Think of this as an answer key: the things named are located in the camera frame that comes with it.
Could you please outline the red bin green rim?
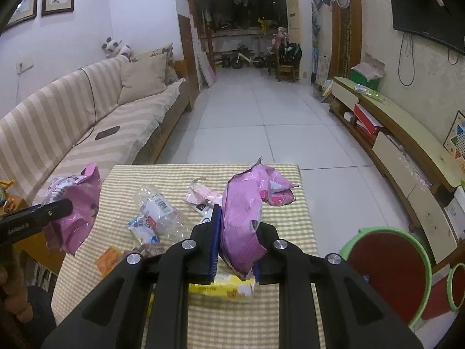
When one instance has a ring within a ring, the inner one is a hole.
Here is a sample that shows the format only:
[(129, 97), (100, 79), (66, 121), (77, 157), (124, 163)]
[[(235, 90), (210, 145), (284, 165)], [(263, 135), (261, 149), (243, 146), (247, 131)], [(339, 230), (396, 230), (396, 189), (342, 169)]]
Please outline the red bin green rim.
[(430, 297), (421, 318), (430, 320), (458, 311), (464, 303), (465, 272), (464, 263), (459, 263), (449, 270), (432, 286)]
[(393, 308), (408, 327), (425, 310), (432, 267), (420, 242), (390, 227), (360, 229), (339, 255)]

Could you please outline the striped beige sofa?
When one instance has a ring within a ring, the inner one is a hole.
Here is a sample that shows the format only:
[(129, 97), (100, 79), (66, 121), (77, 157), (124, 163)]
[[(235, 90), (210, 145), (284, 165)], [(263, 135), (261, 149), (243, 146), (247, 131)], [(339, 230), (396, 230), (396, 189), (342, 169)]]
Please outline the striped beige sofa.
[[(177, 121), (192, 107), (187, 80), (158, 95), (118, 104), (123, 56), (60, 77), (1, 118), (1, 178), (27, 204), (42, 201), (57, 177), (95, 162), (105, 179), (116, 165), (153, 164)], [(115, 135), (95, 140), (119, 125)]]

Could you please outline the beige sofa cushion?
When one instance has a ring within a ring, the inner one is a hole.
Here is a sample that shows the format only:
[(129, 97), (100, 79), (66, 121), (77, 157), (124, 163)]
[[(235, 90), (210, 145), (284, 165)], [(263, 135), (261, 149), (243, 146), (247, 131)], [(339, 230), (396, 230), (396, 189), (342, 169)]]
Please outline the beige sofa cushion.
[(118, 104), (124, 105), (165, 91), (166, 64), (166, 54), (123, 64), (120, 68), (122, 89)]

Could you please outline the wooden chair with bag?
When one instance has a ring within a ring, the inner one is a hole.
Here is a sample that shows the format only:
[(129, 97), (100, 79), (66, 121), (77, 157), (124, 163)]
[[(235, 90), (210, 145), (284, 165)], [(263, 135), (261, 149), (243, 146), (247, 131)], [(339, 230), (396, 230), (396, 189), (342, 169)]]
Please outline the wooden chair with bag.
[(273, 47), (273, 60), (276, 79), (297, 82), (300, 74), (300, 61), (303, 52), (298, 43), (290, 42)]

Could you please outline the pink snack bag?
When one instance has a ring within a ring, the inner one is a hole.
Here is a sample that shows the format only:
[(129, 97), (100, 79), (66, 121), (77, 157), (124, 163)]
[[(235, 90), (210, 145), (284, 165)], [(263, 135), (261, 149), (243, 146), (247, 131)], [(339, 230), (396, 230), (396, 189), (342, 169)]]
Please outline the pink snack bag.
[(57, 247), (75, 255), (92, 231), (99, 212), (101, 182), (99, 167), (89, 164), (78, 175), (57, 177), (46, 190), (42, 204), (68, 199), (71, 213), (64, 218), (53, 219), (44, 229), (48, 247)]
[(286, 206), (295, 201), (296, 185), (275, 168), (256, 161), (226, 184), (221, 207), (220, 256), (241, 280), (251, 277), (251, 221), (261, 221), (262, 205)]

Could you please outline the yellow snack box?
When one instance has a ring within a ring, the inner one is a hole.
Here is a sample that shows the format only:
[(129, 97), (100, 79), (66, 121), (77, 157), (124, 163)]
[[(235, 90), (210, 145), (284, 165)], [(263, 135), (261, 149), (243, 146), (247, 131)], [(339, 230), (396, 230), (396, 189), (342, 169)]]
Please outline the yellow snack box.
[(242, 302), (252, 299), (255, 290), (255, 278), (241, 280), (235, 275), (219, 273), (211, 284), (190, 284), (189, 292), (215, 298)]

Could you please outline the chinese checkers board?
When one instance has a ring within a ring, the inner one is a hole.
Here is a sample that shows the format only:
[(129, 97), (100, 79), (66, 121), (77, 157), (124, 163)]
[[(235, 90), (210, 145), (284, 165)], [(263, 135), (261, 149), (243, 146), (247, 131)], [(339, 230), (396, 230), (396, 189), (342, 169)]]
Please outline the chinese checkers board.
[(443, 144), (462, 172), (465, 172), (465, 116), (459, 110)]

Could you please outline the clear plastic water bottle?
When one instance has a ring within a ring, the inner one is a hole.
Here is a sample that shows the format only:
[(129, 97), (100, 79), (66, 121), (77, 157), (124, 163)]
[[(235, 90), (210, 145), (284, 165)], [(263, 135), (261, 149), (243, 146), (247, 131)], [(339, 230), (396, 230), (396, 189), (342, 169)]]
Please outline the clear plastic water bottle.
[(173, 243), (190, 238), (189, 220), (157, 187), (142, 186), (135, 192), (134, 200), (158, 237)]

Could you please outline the orange snack wrapper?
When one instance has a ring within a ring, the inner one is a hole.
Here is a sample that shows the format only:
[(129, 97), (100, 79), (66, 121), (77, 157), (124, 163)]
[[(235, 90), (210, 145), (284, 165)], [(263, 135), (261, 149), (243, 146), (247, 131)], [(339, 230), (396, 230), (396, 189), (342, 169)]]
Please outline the orange snack wrapper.
[(116, 266), (122, 252), (115, 246), (108, 247), (103, 254), (95, 261), (95, 266), (102, 277), (106, 277)]

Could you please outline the red flat box in cabinet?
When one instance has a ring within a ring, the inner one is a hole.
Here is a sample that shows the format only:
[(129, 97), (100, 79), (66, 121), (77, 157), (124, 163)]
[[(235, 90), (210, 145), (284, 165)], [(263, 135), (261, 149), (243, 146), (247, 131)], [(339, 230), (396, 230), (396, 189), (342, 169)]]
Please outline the red flat box in cabinet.
[(379, 131), (384, 129), (384, 125), (369, 113), (362, 105), (356, 104), (353, 110), (356, 117), (356, 125), (366, 133), (376, 136)]

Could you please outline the small white snack wrapper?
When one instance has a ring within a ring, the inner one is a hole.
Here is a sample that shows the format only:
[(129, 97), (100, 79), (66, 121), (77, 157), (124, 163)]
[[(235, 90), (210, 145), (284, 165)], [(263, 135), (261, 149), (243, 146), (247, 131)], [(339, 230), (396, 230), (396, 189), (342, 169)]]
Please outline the small white snack wrapper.
[(139, 245), (158, 243), (159, 238), (147, 223), (144, 215), (137, 216), (128, 222), (125, 229), (129, 231)]

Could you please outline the wall mounted black television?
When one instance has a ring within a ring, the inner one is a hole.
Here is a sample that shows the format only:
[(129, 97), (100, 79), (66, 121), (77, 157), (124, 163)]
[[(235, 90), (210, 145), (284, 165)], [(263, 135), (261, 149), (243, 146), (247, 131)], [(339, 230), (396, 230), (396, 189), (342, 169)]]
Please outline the wall mounted black television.
[(390, 0), (393, 28), (464, 55), (464, 18), (437, 0)]

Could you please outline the white cardboard box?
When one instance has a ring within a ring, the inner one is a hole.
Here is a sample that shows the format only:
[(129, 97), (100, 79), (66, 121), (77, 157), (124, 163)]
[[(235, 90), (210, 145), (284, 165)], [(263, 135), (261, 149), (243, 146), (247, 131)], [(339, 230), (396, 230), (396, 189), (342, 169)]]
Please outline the white cardboard box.
[(464, 187), (459, 186), (451, 202), (445, 207), (445, 212), (453, 227), (458, 240), (465, 238), (465, 193)]

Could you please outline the long yellow TV cabinet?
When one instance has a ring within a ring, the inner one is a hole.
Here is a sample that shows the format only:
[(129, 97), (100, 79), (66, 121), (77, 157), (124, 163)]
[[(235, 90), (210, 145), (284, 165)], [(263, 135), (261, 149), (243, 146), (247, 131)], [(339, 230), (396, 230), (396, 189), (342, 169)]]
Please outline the long yellow TV cabinet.
[[(362, 105), (384, 129), (376, 136), (356, 125), (353, 113)], [(393, 186), (411, 223), (430, 249), (434, 270), (464, 259), (464, 240), (458, 240), (445, 212), (464, 173), (443, 145), (419, 121), (376, 91), (336, 76), (332, 80), (333, 113)]]

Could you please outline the panda plush toy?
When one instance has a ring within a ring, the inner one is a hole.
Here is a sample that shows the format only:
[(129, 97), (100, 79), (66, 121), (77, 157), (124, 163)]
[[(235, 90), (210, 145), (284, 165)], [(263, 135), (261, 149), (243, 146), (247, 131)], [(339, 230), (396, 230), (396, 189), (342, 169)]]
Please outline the panda plush toy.
[(114, 58), (117, 55), (130, 58), (133, 52), (129, 45), (123, 44), (121, 40), (117, 41), (111, 37), (106, 38), (105, 42), (102, 44), (102, 50), (107, 58)]

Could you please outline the white balance bike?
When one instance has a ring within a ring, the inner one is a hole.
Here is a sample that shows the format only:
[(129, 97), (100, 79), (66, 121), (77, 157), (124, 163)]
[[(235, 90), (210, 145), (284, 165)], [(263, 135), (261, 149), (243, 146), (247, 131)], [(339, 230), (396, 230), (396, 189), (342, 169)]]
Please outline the white balance bike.
[(234, 70), (239, 70), (245, 65), (252, 65), (257, 69), (261, 69), (265, 67), (266, 60), (262, 56), (255, 55), (255, 53), (249, 50), (247, 47), (239, 47), (234, 52), (230, 64)]

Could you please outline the green and white open box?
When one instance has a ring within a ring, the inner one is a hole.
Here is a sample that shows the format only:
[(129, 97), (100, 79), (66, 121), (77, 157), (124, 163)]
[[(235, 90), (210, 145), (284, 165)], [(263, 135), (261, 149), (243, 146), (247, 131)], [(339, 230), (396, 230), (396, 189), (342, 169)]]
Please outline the green and white open box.
[(362, 62), (351, 68), (349, 79), (377, 91), (384, 75), (384, 63), (366, 52)]

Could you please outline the black phone on sofa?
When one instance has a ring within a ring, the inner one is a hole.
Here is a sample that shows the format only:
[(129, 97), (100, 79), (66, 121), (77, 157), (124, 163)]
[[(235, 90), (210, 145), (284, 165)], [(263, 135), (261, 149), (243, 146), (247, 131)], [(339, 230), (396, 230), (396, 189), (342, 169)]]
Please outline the black phone on sofa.
[(120, 130), (120, 126), (117, 125), (117, 126), (114, 126), (114, 127), (111, 127), (109, 129), (106, 129), (106, 130), (103, 130), (103, 131), (100, 131), (96, 137), (94, 138), (95, 140), (102, 140), (106, 137), (109, 137), (109, 136), (112, 136), (112, 135), (115, 135), (116, 133), (118, 133), (118, 131)]

